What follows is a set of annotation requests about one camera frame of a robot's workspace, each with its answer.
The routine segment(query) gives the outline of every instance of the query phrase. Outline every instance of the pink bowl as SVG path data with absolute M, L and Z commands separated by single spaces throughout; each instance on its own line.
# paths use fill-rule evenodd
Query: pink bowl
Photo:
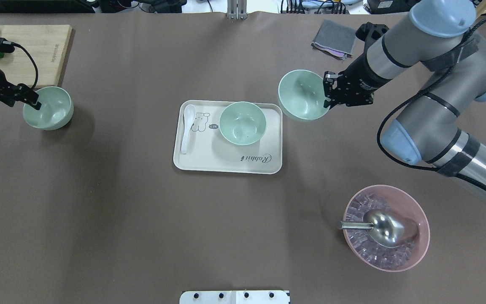
M 392 187 L 390 185 L 371 185 L 367 188 L 360 190 L 356 193 L 346 206 L 345 215 L 343 219 L 346 221 L 346 213 L 350 204 L 353 202 L 354 198 L 359 195 L 363 194 L 366 195 L 368 193 L 374 192 L 378 196 L 384 198 L 386 202 L 391 207 L 391 210 L 399 215 L 407 217 L 409 219 L 414 220 L 419 225 L 419 235 L 414 240 L 413 249 L 411 250 L 411 258 L 410 260 L 406 261 L 406 263 L 402 266 L 399 266 L 394 269 L 384 269 L 380 267 L 376 267 L 375 265 L 369 263 L 363 257 L 361 257 L 357 251 L 354 249 L 352 244 L 349 241 L 348 235 L 346 230 L 344 230 L 344 235 L 346 242 L 348 243 L 350 249 L 365 263 L 371 265 L 372 267 L 379 269 L 381 271 L 387 272 L 400 272 L 406 271 L 413 266 L 416 266 L 425 256 L 430 244 L 430 228 L 429 222 L 427 221 L 427 217 L 421 206 L 411 197 L 408 193 L 402 191 L 399 188 Z

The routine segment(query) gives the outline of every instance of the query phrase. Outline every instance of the ladle handle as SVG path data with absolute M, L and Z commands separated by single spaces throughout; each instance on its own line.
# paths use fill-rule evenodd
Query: ladle handle
M 347 221 L 339 221 L 337 223 L 338 229 L 365 229 L 370 230 L 374 226 L 372 223 L 365 223 L 365 222 L 347 222 Z

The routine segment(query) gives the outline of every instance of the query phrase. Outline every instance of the cartoon bear print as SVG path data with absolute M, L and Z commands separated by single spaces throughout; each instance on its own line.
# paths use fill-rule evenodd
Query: cartoon bear print
M 191 127 L 193 132 L 203 132 L 208 127 L 209 113 L 196 113 L 194 124 Z

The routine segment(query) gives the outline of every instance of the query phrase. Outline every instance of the gray cloth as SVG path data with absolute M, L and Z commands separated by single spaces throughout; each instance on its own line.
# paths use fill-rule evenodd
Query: gray cloth
M 353 55 L 354 44 L 355 29 L 331 20 L 324 20 L 312 42 L 312 46 L 343 59 Z

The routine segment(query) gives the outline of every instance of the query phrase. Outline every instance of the bowl rim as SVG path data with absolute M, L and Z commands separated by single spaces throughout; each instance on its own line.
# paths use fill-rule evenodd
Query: bowl rim
M 66 96 L 69 98 L 69 104 L 70 104 L 70 106 L 69 106 L 69 108 L 67 109 L 67 113 L 66 113 L 66 115 L 65 115 L 65 116 L 63 116 L 63 117 L 62 117 L 60 120 L 58 120 L 56 123 L 52 123 L 52 124 L 49 124 L 49 125 L 44 125 L 44 126 L 42 126 L 42 127 L 39 127 L 39 126 L 36 126 L 36 125 L 31 125 L 31 124 L 29 123 L 29 121 L 27 121 L 27 119 L 25 118 L 25 116 L 26 116 L 26 115 L 25 115 L 25 111 L 26 111 L 26 109 L 27 109 L 27 107 L 28 107 L 29 105 L 28 105 L 28 104 L 24 104 L 24 106 L 23 106 L 23 108 L 22 108 L 22 116 L 23 116 L 23 118 L 24 118 L 25 122 L 26 122 L 28 125 L 30 125 L 31 127 L 34 127 L 34 128 L 37 128 L 37 129 L 41 129 L 41 130 L 45 130 L 45 129 L 51 129 L 51 128 L 55 127 L 56 125 L 58 125 L 59 123 L 61 123 L 62 121 L 64 121 L 64 120 L 65 120 L 65 119 L 66 119 L 66 118 L 69 116 L 69 114 L 70 114 L 71 112 L 73 112 L 73 111 L 71 111 L 71 109 L 73 109 L 73 108 L 74 108 L 74 105 L 73 105 L 73 99 L 71 98 L 71 96 L 70 96 L 69 92 L 67 92 L 65 89 L 63 89 L 63 88 L 61 88 L 61 87 L 58 87 L 58 86 L 55 86 L 55 85 L 50 85 L 50 86 L 48 86 L 48 87 L 44 87 L 44 88 L 40 88 L 40 89 L 38 89 L 38 90 L 36 91 L 36 93 L 38 94 L 40 91 L 42 91 L 42 90 L 44 90 L 44 89 L 48 89 L 48 88 L 49 88 L 49 89 L 54 89 L 54 88 L 57 88 L 58 90 L 65 92 Z
M 220 120 L 222 118 L 222 116 L 224 115 L 224 112 L 230 107 L 230 106 L 233 106 L 235 104 L 241 104 L 241 103 L 244 103 L 244 104 L 251 104 L 253 106 L 255 106 L 256 108 L 258 108 L 260 110 L 260 113 L 262 114 L 262 116 L 264 117 L 264 122 L 265 122 L 265 125 L 266 127 L 264 128 L 264 132 L 253 142 L 249 143 L 249 144 L 237 144 L 231 140 L 229 140 L 226 135 L 224 135 L 224 133 L 222 132 L 222 127 L 221 127 L 221 124 L 220 124 Z M 262 108 L 260 108 L 260 106 L 258 106 L 257 104 L 254 104 L 253 102 L 248 102 L 248 101 L 237 101 L 237 102 L 233 102 L 232 104 L 228 104 L 228 106 L 226 106 L 226 108 L 224 108 L 224 110 L 222 110 L 222 113 L 220 114 L 219 116 L 219 131 L 222 135 L 222 137 L 224 137 L 225 140 L 227 140 L 228 142 L 230 142 L 231 144 L 235 144 L 237 146 L 248 146 L 250 144 L 254 144 L 255 142 L 258 142 L 259 140 L 262 139 L 262 137 L 264 137 L 264 134 L 266 133 L 266 130 L 267 130 L 267 117 L 266 117 L 266 114 L 264 113 L 264 110 L 262 110 Z
M 289 71 L 288 73 L 286 73 L 281 79 L 280 81 L 278 82 L 278 86 L 277 86 L 277 98 L 278 98 L 278 104 L 281 106 L 282 109 L 285 109 L 286 112 L 288 112 L 290 115 L 292 115 L 293 117 L 296 117 L 297 119 L 301 119 L 302 121 L 313 121 L 313 120 L 316 120 L 316 119 L 319 119 L 319 118 L 322 118 L 324 115 L 327 114 L 328 110 L 326 110 L 324 113 L 322 113 L 320 116 L 316 117 L 316 118 L 312 118 L 312 119 L 309 119 L 309 118 L 306 118 L 306 117 L 301 117 L 299 115 L 295 115 L 294 113 L 292 113 L 291 111 L 288 110 L 288 108 L 286 108 L 286 106 L 284 105 L 284 102 L 282 102 L 282 98 L 280 97 L 280 85 L 282 83 L 282 81 L 284 80 L 284 78 L 288 75 L 290 75 L 291 73 L 295 73 L 295 72 L 299 72 L 299 71 L 304 71 L 304 72 L 309 72 L 309 73 L 312 73 L 316 76 L 318 76 L 320 79 L 322 79 L 322 77 L 320 75 L 318 75 L 317 73 L 314 73 L 313 71 L 309 71 L 309 70 L 305 70 L 305 69 L 297 69 L 297 70 L 293 70 L 293 71 Z
M 419 203 L 417 203 L 417 201 L 411 196 L 409 195 L 408 193 L 406 193 L 405 191 L 403 191 L 402 189 L 399 189 L 397 187 L 393 187 L 392 185 L 370 185 L 368 187 L 365 187 L 361 190 L 359 190 L 358 192 L 356 192 L 352 197 L 351 199 L 348 201 L 348 204 L 346 205 L 346 209 L 345 209 L 345 212 L 343 214 L 343 220 L 346 219 L 346 213 L 348 212 L 348 208 L 350 207 L 350 203 L 354 200 L 354 198 L 359 194 L 359 193 L 362 193 L 364 192 L 365 190 L 369 189 L 369 188 L 375 188 L 375 187 L 387 187 L 387 188 L 393 188 L 403 194 L 405 194 L 406 196 L 408 196 L 412 202 L 415 203 L 415 206 L 417 206 L 417 208 L 419 208 L 419 210 L 421 211 L 421 214 L 423 215 L 423 218 L 424 218 L 424 222 L 426 223 L 426 230 L 427 230 L 427 234 L 428 234 L 428 240 L 425 244 L 425 250 L 423 251 L 423 254 L 421 255 L 421 257 L 415 261 L 415 263 L 413 263 L 412 265 L 408 266 L 407 268 L 403 268 L 403 269 L 384 269 L 384 268 L 380 268 L 376 265 L 373 265 L 371 264 L 370 262 L 368 262 L 367 260 L 365 260 L 364 258 L 362 258 L 358 253 L 357 251 L 355 251 L 355 248 L 351 245 L 350 243 L 350 240 L 348 238 L 348 233 L 346 232 L 346 230 L 343 230 L 343 234 L 345 236 L 345 239 L 346 239 L 346 242 L 348 244 L 348 246 L 350 247 L 350 249 L 352 250 L 352 252 L 363 262 L 365 262 L 366 264 L 376 268 L 376 269 L 379 269 L 380 271 L 386 271 L 386 272 L 401 272 L 401 271 L 407 271 L 413 267 L 415 267 L 417 264 L 419 264 L 419 262 L 421 262 L 421 260 L 425 257 L 425 255 L 427 254 L 427 251 L 429 250 L 429 246 L 430 246 L 430 225 L 429 225 L 429 221 L 427 219 L 427 215 L 425 214 L 425 211 L 423 210 L 423 208 L 421 208 L 421 206 L 419 205 Z

